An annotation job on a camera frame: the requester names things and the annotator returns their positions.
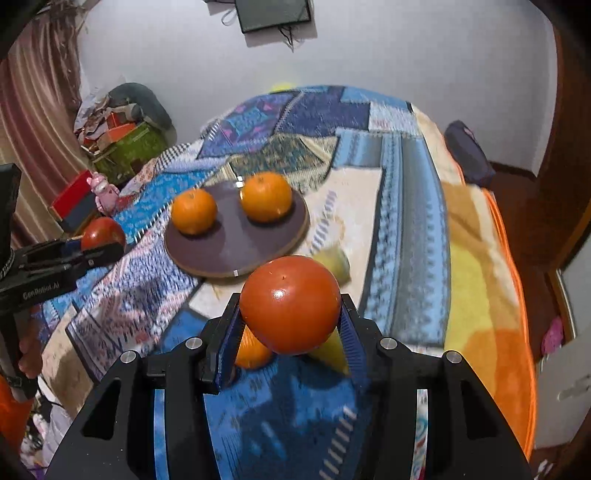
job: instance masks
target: green box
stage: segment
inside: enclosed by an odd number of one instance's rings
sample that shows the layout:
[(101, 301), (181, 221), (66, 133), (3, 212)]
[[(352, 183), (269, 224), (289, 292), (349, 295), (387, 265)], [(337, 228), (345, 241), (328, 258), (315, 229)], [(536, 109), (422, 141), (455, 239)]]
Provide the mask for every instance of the green box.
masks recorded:
[(133, 178), (141, 167), (167, 149), (160, 131), (143, 122), (101, 153), (93, 164), (109, 183), (120, 185)]

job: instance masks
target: hand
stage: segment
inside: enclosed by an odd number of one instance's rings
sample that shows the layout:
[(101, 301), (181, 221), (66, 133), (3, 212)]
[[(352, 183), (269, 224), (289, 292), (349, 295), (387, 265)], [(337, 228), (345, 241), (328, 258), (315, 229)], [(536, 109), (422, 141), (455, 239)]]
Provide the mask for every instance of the hand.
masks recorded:
[(21, 338), (18, 347), (22, 358), (18, 361), (18, 367), (27, 378), (36, 378), (41, 373), (43, 359), (41, 357), (41, 343), (39, 342), (39, 328), (35, 319), (29, 320), (26, 335)]

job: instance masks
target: screw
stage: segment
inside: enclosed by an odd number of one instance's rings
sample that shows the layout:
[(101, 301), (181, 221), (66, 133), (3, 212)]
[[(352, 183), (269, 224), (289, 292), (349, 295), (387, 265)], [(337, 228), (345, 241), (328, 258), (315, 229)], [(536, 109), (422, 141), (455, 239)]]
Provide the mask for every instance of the screw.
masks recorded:
[(390, 337), (384, 337), (379, 341), (382, 348), (386, 350), (394, 350), (398, 346), (398, 342)]
[(127, 352), (123, 352), (119, 358), (125, 364), (130, 364), (135, 360), (136, 353), (133, 350), (128, 350)]
[(191, 337), (185, 342), (185, 347), (187, 347), (189, 350), (195, 350), (202, 345), (203, 340), (201, 340), (199, 337)]
[(462, 361), (462, 356), (455, 350), (449, 350), (445, 356), (453, 364), (458, 364)]

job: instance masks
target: bed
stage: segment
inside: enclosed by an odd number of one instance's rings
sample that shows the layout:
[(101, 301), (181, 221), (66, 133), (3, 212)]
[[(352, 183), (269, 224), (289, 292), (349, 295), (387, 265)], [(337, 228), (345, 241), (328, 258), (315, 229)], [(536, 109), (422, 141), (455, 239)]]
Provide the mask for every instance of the bed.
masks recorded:
[[(495, 199), (464, 183), (441, 133), (416, 106), (343, 86), (250, 99), (211, 120), (194, 143), (151, 160), (121, 191), (126, 207), (115, 219), (133, 248), (42, 309), (43, 377), (70, 415), (123, 351), (170, 350), (240, 291), (244, 278), (214, 281), (180, 271), (165, 252), (163, 232), (168, 207), (183, 190), (264, 170), (283, 173), (306, 199), (310, 228), (294, 253), (340, 243), (351, 266), (342, 291), (360, 313), (416, 351), (459, 351), (529, 457), (535, 388), (527, 314)], [(297, 472), (290, 478), (318, 475), (326, 452), (310, 453), (301, 442), (330, 442), (335, 422), (352, 411), (362, 432), (363, 402), (348, 379), (298, 362), (278, 358), (244, 372), (206, 401), (223, 478), (276, 476), (286, 468)], [(417, 393), (413, 478), (424, 468), (427, 395)], [(167, 478), (162, 405), (156, 392), (159, 479)], [(360, 435), (351, 435), (351, 446)], [(271, 459), (261, 467), (265, 449)], [(338, 472), (325, 475), (350, 477), (354, 450)]]

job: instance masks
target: bag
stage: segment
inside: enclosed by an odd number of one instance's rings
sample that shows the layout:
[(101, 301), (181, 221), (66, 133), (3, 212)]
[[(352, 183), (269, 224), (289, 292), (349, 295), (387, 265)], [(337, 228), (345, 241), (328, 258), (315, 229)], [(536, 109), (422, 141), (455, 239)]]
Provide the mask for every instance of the bag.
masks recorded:
[(445, 143), (449, 153), (462, 168), (466, 183), (488, 188), (495, 170), (474, 137), (474, 133), (460, 120), (449, 124), (445, 130)]

